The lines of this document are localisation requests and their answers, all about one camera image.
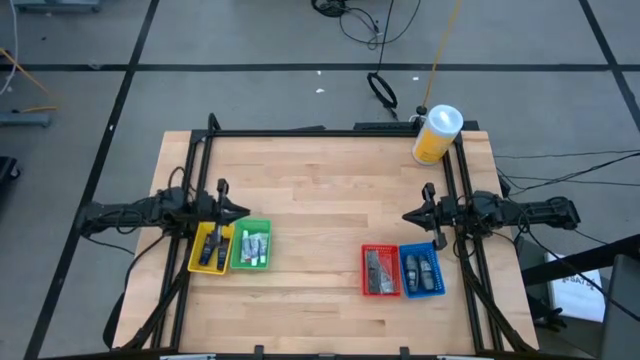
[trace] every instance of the plastic basket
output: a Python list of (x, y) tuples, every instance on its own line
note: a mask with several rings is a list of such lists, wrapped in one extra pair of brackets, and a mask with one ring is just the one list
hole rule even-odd
[[(440, 263), (438, 262), (438, 254), (433, 248), (432, 243), (420, 243), (420, 244), (411, 244), (411, 245), (400, 245), (400, 267), (402, 269), (402, 284), (404, 286), (404, 293), (410, 299), (424, 298), (430, 296), (438, 296), (444, 295), (446, 293), (444, 287), (444, 280), (442, 279), (442, 272), (440, 271)], [(434, 289), (427, 291), (422, 284), (418, 286), (418, 291), (409, 292), (409, 287), (407, 286), (407, 278), (405, 276), (404, 264), (407, 259), (407, 256), (413, 255), (416, 257), (423, 255), (429, 260), (429, 265), (431, 265), (431, 270), (433, 272), (433, 282)]]
[[(212, 275), (224, 275), (229, 267), (229, 254), (233, 251), (233, 241), (229, 241), (229, 248), (227, 249), (227, 257), (224, 262), (224, 268), (218, 270), (218, 248), (216, 247), (211, 254), (211, 259), (207, 265), (200, 265), (200, 255), (202, 255), (202, 249), (204, 248), (204, 241), (208, 234), (213, 232), (215, 228), (214, 222), (201, 222), (198, 224), (198, 230), (196, 231), (195, 241), (193, 242), (193, 249), (191, 250), (191, 257), (189, 258), (189, 266), (187, 269), (191, 272), (199, 272)], [(232, 240), (233, 239), (234, 225), (222, 227), (222, 237)]]
[[(231, 252), (231, 268), (244, 270), (266, 270), (269, 268), (269, 259), (271, 258), (271, 220), (267, 219), (242, 219), (234, 223), (236, 229), (233, 236), (234, 246)], [(251, 266), (250, 262), (242, 262), (242, 232), (247, 230), (249, 235), (255, 233), (267, 233), (267, 261), (265, 263), (258, 262), (257, 266)]]
[[(378, 294), (369, 292), (369, 272), (367, 271), (367, 252), (376, 251), (380, 265), (391, 276), (394, 292)], [(372, 297), (400, 296), (400, 266), (398, 265), (398, 247), (396, 245), (362, 245), (362, 295)]]

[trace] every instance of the floor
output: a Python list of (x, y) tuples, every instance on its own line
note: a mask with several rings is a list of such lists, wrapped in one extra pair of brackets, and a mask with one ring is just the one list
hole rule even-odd
[[(132, 53), (150, 4), (157, 10), (138, 59)], [(387, 1), (350, 4), (384, 24)], [(396, 2), (390, 34), (404, 27), (415, 4)], [(604, 53), (585, 4), (606, 38)], [(453, 1), (423, 1), (414, 24), (385, 49), (391, 65), (381, 75), (398, 96), (401, 120), (423, 97), (430, 65), (421, 64), (433, 61), (452, 9)], [(638, 104), (627, 90), (640, 92), (640, 66), (633, 66), (640, 64), (639, 11), (640, 3), (625, 0), (463, 0), (430, 103), (454, 105), (478, 120), (496, 155), (638, 148)], [(368, 35), (357, 19), (344, 22), (350, 33)], [(18, 23), (19, 60), (52, 95), (18, 75), (0, 97), (0, 111), (52, 104), (59, 110), (47, 129), (0, 129), (0, 154), (18, 158), (24, 169), (0, 212), (2, 359), (25, 354), (83, 194), (105, 203), (147, 194), (164, 131), (203, 128), (209, 112), (225, 129), (349, 129), (357, 121), (390, 121), (366, 82), (379, 49), (346, 38), (337, 20), (305, 1), (105, 0), (99, 14), (19, 14)], [(0, 30), (0, 45), (11, 49), (6, 2)], [(141, 64), (135, 74), (125, 72), (131, 60)], [(113, 135), (108, 153), (106, 143), (100, 146), (105, 134)], [(106, 154), (102, 169), (97, 154)], [(554, 178), (620, 156), (496, 162), (509, 175)], [(579, 180), (637, 184), (640, 166), (629, 159)], [(631, 214), (639, 191), (561, 183), (515, 198), (566, 196), (580, 212), (580, 229), (610, 242), (638, 232)], [(534, 232), (560, 254), (597, 246), (573, 232)], [(133, 249), (137, 234), (96, 239)], [(41, 357), (106, 350), (102, 329), (130, 261), (78, 243)]]

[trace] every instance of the wooden tabletop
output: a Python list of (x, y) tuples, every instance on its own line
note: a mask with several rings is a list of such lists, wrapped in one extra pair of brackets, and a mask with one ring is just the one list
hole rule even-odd
[[(166, 187), (170, 172), (184, 165), (189, 136), (165, 133), (151, 193)], [(463, 138), (473, 188), (499, 194), (487, 133), (464, 132)], [(443, 229), (449, 245), (438, 253), (446, 295), (420, 300), (361, 295), (362, 244), (433, 239), (432, 233), (401, 219), (422, 204), (420, 190), (426, 182), (435, 183), (437, 198), (447, 194), (442, 165), (417, 164), (411, 156), (413, 142), (216, 138), (206, 188), (215, 193), (217, 179), (226, 178), (234, 203), (271, 219), (272, 257), (266, 272), (192, 274), (180, 351), (252, 353), (255, 345), (264, 345), (266, 353), (397, 354), (399, 347), (408, 346), (411, 354), (472, 354), (451, 229)], [(198, 168), (196, 162), (194, 185)], [(158, 229), (144, 229), (138, 253), (159, 234)], [(134, 268), (114, 346), (129, 340), (157, 304), (168, 246), (169, 240), (163, 241)], [(494, 236), (485, 240), (485, 251), (498, 307), (523, 339), (537, 347), (513, 245)], [(477, 302), (484, 344), (490, 347), (486, 313)], [(173, 317), (172, 306), (165, 345)]]

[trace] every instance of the yellow bottle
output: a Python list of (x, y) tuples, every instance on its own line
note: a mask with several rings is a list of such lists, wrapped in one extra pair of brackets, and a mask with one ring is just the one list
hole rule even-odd
[(464, 119), (453, 106), (437, 105), (423, 119), (424, 124), (413, 145), (413, 158), (422, 165), (440, 161), (462, 129)]

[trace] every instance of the blue basket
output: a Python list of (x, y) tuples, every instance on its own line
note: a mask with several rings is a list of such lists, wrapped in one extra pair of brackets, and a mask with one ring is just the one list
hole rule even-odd
[[(438, 263), (438, 255), (436, 251), (433, 249), (432, 243), (420, 243), (420, 244), (412, 244), (412, 245), (401, 245), (399, 248), (400, 253), (400, 266), (402, 270), (402, 284), (404, 285), (404, 293), (410, 299), (424, 298), (429, 296), (438, 296), (445, 294), (444, 288), (444, 280), (442, 280), (442, 273), (440, 272), (440, 264)], [(407, 278), (405, 276), (404, 264), (407, 256), (413, 255), (418, 259), (418, 256), (423, 255), (429, 260), (429, 265), (431, 265), (431, 270), (433, 271), (433, 281), (435, 283), (435, 289), (431, 291), (427, 291), (424, 289), (422, 284), (418, 287), (418, 291), (409, 292), (409, 288), (407, 287)]]

